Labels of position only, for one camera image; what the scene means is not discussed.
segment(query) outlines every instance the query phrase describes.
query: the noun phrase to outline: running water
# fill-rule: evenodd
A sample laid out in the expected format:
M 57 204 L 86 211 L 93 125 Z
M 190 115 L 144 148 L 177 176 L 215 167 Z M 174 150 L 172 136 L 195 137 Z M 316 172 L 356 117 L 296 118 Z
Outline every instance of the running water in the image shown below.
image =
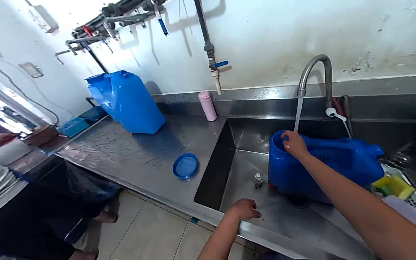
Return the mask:
M 298 107 L 296 109 L 295 131 L 298 131 L 299 118 L 301 117 L 301 108 L 303 107 L 303 97 L 298 97 Z

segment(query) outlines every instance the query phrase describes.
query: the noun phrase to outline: plastic bag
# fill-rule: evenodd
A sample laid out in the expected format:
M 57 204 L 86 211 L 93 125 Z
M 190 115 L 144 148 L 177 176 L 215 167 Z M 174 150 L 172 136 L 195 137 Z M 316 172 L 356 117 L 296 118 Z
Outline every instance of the plastic bag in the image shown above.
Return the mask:
M 87 202 L 96 203 L 111 198 L 119 186 L 72 163 L 66 163 L 66 177 L 71 192 Z

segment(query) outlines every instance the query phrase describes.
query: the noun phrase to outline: gooseneck faucet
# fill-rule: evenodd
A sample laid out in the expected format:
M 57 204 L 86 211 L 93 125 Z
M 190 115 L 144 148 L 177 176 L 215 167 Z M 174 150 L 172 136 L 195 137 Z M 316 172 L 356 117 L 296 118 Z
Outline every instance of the gooseneck faucet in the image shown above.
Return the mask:
M 313 57 L 304 68 L 299 80 L 298 97 L 306 95 L 306 84 L 309 73 L 317 62 L 324 64 L 325 70 L 325 109 L 333 108 L 332 105 L 332 63 L 327 55 L 319 54 Z

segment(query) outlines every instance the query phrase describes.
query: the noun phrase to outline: stainless steel sink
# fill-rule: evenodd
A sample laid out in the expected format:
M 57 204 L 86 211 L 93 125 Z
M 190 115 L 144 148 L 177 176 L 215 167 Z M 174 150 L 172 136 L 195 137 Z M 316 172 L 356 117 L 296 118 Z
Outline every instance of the stainless steel sink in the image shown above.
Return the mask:
M 249 222 L 294 242 L 312 245 L 345 259 L 371 259 L 373 252 L 330 204 L 297 208 L 267 184 L 255 189 L 255 174 L 268 178 L 269 139 L 292 130 L 294 120 L 228 118 L 194 197 L 196 203 L 226 212 L 240 198 L 254 199 L 260 219 Z M 414 138 L 416 123 L 353 122 L 355 138 L 392 153 Z M 301 120 L 299 132 L 311 138 L 346 137 L 341 121 Z

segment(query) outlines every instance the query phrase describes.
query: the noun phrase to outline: pink water bottle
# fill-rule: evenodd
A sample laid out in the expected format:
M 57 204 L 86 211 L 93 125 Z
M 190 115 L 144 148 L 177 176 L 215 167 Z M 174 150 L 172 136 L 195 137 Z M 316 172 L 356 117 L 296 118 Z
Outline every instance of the pink water bottle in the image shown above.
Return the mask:
M 211 97 L 209 96 L 209 92 L 200 92 L 198 99 L 200 99 L 201 107 L 203 107 L 203 111 L 205 112 L 205 116 L 207 117 L 208 121 L 215 121 L 217 118 L 216 111 L 215 107 L 213 106 L 213 102 L 211 101 Z

